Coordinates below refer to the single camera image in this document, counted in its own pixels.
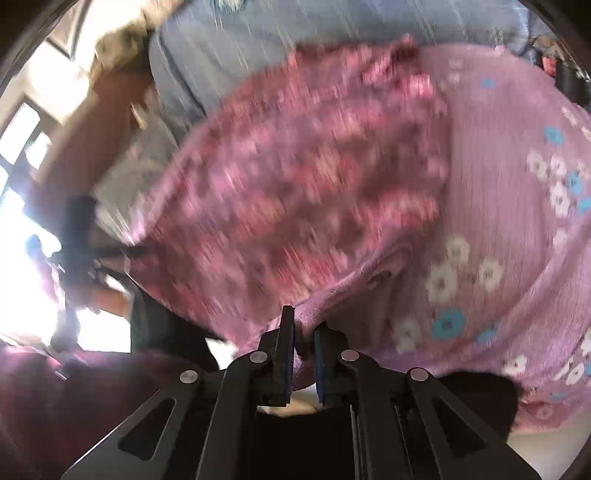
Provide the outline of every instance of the metal screw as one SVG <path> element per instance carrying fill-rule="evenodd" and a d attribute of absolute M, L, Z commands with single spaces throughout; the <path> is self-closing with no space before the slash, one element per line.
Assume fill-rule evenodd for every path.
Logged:
<path fill-rule="evenodd" d="M 345 360 L 345 362 L 355 362 L 359 359 L 359 352 L 357 350 L 343 350 L 340 353 L 340 357 Z"/>
<path fill-rule="evenodd" d="M 429 372 L 427 372 L 424 368 L 413 368 L 410 371 L 410 378 L 417 382 L 424 382 L 427 378 L 429 378 Z"/>
<path fill-rule="evenodd" d="M 181 373 L 180 379 L 183 383 L 195 383 L 199 374 L 195 370 L 185 370 Z"/>
<path fill-rule="evenodd" d="M 269 358 L 269 355 L 267 355 L 265 352 L 261 352 L 260 350 L 257 350 L 256 352 L 251 353 L 251 356 L 249 358 L 251 359 L 252 363 L 261 364 L 261 363 L 267 361 L 267 358 Z"/>

